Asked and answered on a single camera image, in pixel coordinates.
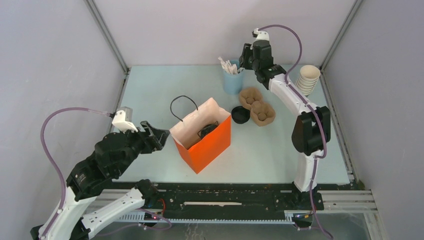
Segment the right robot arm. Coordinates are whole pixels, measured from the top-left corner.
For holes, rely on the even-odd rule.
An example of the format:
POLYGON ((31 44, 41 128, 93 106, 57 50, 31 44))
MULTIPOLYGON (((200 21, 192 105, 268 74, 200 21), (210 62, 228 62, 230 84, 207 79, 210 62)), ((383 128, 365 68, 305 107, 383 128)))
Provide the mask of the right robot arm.
POLYGON ((291 141, 298 152, 298 165, 291 194, 291 204, 304 209, 311 202, 307 191, 317 185, 318 160, 327 155, 331 139, 331 114, 326 106, 317 106, 305 97, 291 82, 287 71, 274 63, 272 47, 268 40, 256 40, 243 46, 239 65, 253 70, 256 79, 276 95, 296 117, 291 141))

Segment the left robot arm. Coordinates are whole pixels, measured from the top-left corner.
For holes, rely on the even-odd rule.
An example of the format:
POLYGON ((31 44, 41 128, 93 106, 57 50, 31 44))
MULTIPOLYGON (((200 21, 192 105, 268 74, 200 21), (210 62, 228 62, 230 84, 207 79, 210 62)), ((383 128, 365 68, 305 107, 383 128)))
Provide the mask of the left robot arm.
POLYGON ((153 208, 159 191, 149 179, 138 181, 133 188, 112 203, 86 214, 88 206, 117 180, 142 154, 164 148, 170 131, 157 129, 147 121, 135 132, 112 132, 95 144, 93 153, 77 163, 65 181, 65 200, 57 206, 53 223, 30 230, 34 240, 90 240, 121 216, 139 208, 153 208))

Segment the brown pulp cup carrier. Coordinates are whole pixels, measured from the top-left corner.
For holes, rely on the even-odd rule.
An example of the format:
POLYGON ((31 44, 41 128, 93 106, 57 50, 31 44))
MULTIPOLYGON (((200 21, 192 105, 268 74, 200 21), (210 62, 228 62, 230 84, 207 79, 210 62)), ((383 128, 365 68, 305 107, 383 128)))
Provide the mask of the brown pulp cup carrier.
POLYGON ((259 126, 264 127, 271 124, 276 117, 274 108, 264 101, 263 95, 255 87, 247 87, 240 91, 239 102, 249 110, 250 118, 259 126))

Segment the orange paper bag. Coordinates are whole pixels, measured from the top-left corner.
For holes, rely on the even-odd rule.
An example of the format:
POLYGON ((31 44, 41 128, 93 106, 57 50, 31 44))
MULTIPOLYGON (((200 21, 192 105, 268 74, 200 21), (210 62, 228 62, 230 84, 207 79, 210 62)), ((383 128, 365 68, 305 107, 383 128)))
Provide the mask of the orange paper bag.
POLYGON ((200 173, 231 145, 231 114, 220 107, 214 98, 201 105, 169 131, 181 158, 196 173, 200 173))

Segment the black coffee lid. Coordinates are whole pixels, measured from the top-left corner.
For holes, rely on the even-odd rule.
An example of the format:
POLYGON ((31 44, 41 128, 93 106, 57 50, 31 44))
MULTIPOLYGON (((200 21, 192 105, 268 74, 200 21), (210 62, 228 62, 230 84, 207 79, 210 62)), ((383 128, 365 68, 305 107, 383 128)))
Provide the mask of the black coffee lid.
POLYGON ((213 132, 218 126, 219 126, 219 122, 218 121, 216 121, 214 123, 207 124, 200 131, 197 132, 197 135, 202 140, 208 134, 210 134, 211 132, 213 132))

